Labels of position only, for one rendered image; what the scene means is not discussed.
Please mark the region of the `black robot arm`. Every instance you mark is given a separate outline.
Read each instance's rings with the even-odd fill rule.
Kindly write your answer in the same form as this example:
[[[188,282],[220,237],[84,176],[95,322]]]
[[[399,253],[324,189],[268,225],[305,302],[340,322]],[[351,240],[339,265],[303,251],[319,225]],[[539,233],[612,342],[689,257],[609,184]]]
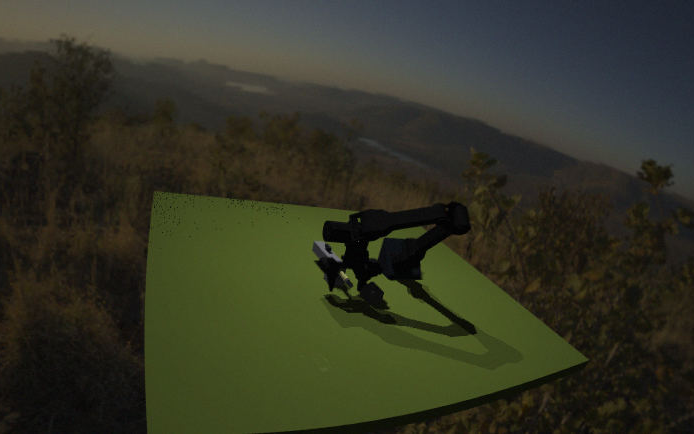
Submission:
[[[359,223],[358,218],[361,220]],[[323,240],[349,242],[353,246],[366,248],[369,242],[386,237],[395,230],[436,225],[418,239],[407,238],[401,242],[402,251],[390,254],[393,271],[420,268],[420,261],[424,259],[427,250],[452,234],[463,235],[471,229],[468,208],[454,201],[398,212],[368,209],[349,215],[349,220],[326,221],[323,226]],[[364,257],[354,254],[347,268],[353,269],[357,280],[371,280],[380,272],[381,264],[370,262],[369,254],[365,254]]]

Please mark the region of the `grey cylinder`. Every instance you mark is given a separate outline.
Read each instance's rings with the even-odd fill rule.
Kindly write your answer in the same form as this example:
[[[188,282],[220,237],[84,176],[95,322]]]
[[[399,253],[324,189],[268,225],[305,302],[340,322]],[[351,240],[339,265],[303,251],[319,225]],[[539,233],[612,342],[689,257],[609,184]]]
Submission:
[[[344,280],[344,282],[348,285],[348,287],[349,287],[349,288],[352,288],[352,287],[353,287],[353,284],[352,284],[352,282],[349,280],[349,278],[345,275],[345,273],[344,273],[341,269],[339,269],[339,272],[338,272],[338,273],[340,274],[340,276],[342,277],[342,279]]]

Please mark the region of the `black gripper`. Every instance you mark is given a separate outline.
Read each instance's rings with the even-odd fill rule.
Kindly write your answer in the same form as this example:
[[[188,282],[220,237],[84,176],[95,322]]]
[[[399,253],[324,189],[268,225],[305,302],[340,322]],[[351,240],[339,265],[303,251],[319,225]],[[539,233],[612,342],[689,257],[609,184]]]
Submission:
[[[330,291],[333,290],[335,279],[339,276],[337,274],[339,269],[348,269],[348,263],[354,254],[359,254],[359,257],[364,257],[365,254],[369,254],[367,247],[359,248],[351,245],[349,242],[345,243],[344,246],[346,247],[345,254],[341,256],[343,262],[336,262],[333,257],[322,257],[318,262],[319,267],[326,273]],[[358,280],[357,291],[361,291],[367,282],[368,280]]]

